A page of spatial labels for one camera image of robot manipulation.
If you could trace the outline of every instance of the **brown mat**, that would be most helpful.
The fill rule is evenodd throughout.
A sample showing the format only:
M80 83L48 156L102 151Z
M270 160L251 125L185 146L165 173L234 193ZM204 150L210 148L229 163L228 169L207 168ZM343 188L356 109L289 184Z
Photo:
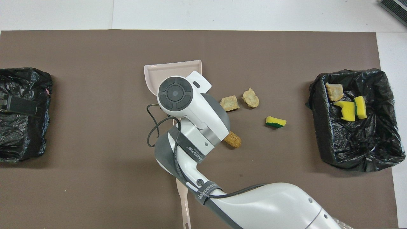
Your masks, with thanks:
M380 68L374 33L129 30L1 32L0 67L35 67L55 82L45 155L0 165L1 227L181 228L175 179L146 143L156 100L143 66L195 59L216 99L249 87L260 98L255 109L239 99L229 116L242 146L221 143L198 166L204 175L225 192L292 183L353 227L397 227L391 169L321 162L304 105L319 73ZM287 125L265 127L267 116ZM189 197L194 229L227 228Z

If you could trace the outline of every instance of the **white table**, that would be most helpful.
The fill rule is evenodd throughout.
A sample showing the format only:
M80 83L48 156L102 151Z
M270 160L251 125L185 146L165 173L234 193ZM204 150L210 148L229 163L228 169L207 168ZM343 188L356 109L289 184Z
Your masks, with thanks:
M376 0L2 0L0 30L190 29L376 32L381 69L407 141L407 27ZM393 169L399 227L407 227L407 162Z

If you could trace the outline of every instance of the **brown cylindrical food piece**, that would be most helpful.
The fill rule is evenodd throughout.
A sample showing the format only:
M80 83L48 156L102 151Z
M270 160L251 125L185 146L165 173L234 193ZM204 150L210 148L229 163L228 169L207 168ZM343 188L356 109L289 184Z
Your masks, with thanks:
M235 148L239 148L242 144L242 139L232 131L229 131L229 134L226 136L224 141Z

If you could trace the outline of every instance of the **black plastic bag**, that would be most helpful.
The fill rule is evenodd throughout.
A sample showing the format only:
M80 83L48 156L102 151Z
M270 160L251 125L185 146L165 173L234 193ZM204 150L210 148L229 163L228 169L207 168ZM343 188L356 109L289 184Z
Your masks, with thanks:
M44 154L51 92L52 80L46 72L0 69L0 161Z
M363 96L366 119L342 120L341 108L329 101L325 83L342 84L344 97ZM405 159L394 115L393 93L379 69L322 73L310 85L309 108L314 116L321 159L337 168L379 171Z

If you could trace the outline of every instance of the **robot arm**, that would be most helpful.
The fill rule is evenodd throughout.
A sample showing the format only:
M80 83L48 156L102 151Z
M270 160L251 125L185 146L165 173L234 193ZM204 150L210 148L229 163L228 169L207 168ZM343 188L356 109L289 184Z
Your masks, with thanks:
M197 170L230 130L219 103L205 94L210 83L199 73L164 80L157 93L161 108L180 118L180 126L160 136L155 158L203 205L232 228L340 229L308 194L295 185L274 183L226 194Z

